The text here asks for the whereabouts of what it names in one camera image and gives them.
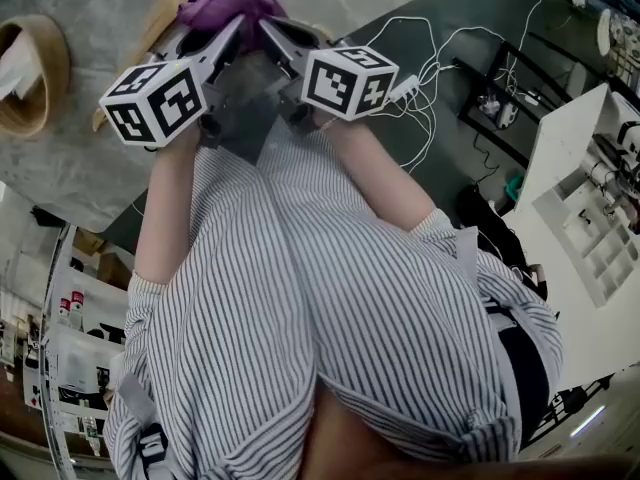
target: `forearm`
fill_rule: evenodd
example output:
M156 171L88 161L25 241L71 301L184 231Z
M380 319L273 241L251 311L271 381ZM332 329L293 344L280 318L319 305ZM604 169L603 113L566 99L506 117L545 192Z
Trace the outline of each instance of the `forearm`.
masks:
M433 212L429 195L362 124L337 122L327 135L338 158L376 215L410 231Z
M171 280L189 252L197 140L192 135L175 141L180 142L156 154L135 259L139 276L162 284Z

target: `purple cloth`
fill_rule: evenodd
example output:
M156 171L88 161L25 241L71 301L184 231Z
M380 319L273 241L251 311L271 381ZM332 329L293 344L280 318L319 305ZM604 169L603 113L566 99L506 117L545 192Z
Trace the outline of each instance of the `purple cloth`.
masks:
M178 21L192 29L217 32L238 14L247 18L242 34L248 51L260 48L258 20L265 16L287 17L277 0L189 0L180 5Z

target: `light strip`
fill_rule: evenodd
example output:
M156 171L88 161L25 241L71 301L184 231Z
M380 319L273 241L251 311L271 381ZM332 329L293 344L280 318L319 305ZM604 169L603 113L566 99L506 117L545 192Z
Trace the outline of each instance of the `light strip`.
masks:
M598 409L596 409L596 411L591 416L589 416L586 420L582 422L582 425L580 425L573 432L571 432L571 437L575 437L584 427L586 427L589 423L591 423L593 419L602 411L604 411L604 405L602 407L598 407Z

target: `brown box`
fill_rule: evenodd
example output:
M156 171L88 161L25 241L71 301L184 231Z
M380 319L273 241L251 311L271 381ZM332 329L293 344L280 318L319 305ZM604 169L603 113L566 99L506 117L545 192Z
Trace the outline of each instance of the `brown box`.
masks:
M73 237L73 246L87 256L93 256L105 244L105 241L84 229L78 228Z
M103 283L126 290L131 280L131 271L115 252L110 252L100 256L98 279Z

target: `round wooden basket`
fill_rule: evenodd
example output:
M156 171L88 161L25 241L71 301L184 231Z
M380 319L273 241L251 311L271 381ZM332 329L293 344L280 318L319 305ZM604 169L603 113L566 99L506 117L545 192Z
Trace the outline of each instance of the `round wooden basket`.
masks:
M64 36L46 16L16 16L0 25L0 56L20 32L26 32L42 79L20 100L15 95L0 101L0 133L28 138L40 132L62 109L69 88L70 60Z

